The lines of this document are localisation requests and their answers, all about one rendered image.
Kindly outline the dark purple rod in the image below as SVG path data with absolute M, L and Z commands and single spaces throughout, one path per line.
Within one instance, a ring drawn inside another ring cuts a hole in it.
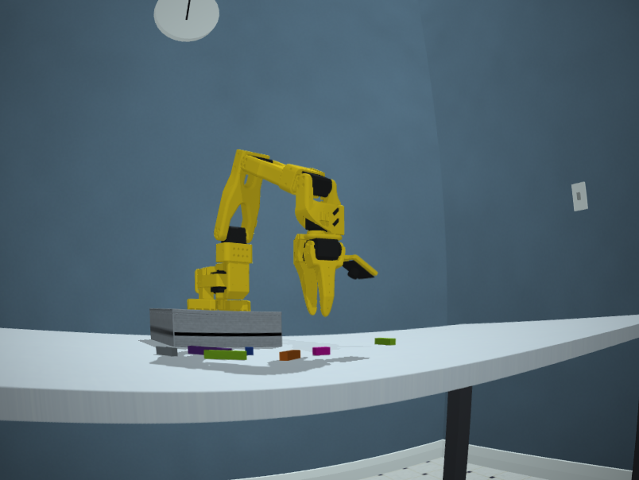
M 204 350 L 232 350 L 232 348 L 219 348 L 219 347 L 207 347 L 207 346 L 188 346 L 189 354 L 201 354 Z

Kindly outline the magenta rod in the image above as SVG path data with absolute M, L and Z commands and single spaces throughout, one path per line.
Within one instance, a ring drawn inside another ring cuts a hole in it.
M 331 354 L 331 348 L 329 346 L 312 348 L 312 355 L 328 355 L 328 354 Z

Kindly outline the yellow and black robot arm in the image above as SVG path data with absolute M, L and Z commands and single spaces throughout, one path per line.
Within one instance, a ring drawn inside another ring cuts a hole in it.
M 252 241 L 258 222 L 262 179 L 296 195 L 295 215 L 305 230 L 344 235 L 344 206 L 339 201 L 336 182 L 325 177 L 324 172 L 284 165 L 267 155 L 237 149 L 214 230 L 215 239 L 221 241 L 216 244 L 216 262 L 220 264 L 197 269 L 199 299 L 188 299 L 188 309 L 250 311 L 250 301 L 243 300 L 250 291 L 252 263 L 252 245 L 247 243 Z M 323 201 L 313 200 L 319 197 Z M 229 226 L 240 204 L 242 225 Z

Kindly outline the lime green rod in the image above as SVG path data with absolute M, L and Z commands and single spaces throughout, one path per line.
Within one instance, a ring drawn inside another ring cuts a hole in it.
M 390 339 L 390 338 L 374 338 L 374 339 L 375 339 L 375 344 L 396 345 L 396 339 Z
M 246 350 L 204 350 L 205 359 L 247 360 Z

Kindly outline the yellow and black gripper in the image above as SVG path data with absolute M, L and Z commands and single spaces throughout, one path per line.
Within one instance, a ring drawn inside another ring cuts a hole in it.
M 324 317 L 329 315 L 335 294 L 337 268 L 344 267 L 349 271 L 347 275 L 355 280 L 374 278 L 378 274 L 358 255 L 345 255 L 345 247 L 339 242 L 341 239 L 342 236 L 338 234 L 310 230 L 307 234 L 297 234 L 293 241 L 293 264 L 298 272 L 310 315 L 315 315 L 317 310 L 317 288 L 320 311 Z

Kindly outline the dark grey rod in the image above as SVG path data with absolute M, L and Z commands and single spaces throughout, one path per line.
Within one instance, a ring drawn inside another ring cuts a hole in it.
M 167 346 L 156 346 L 157 354 L 166 356 L 178 356 L 177 348 Z

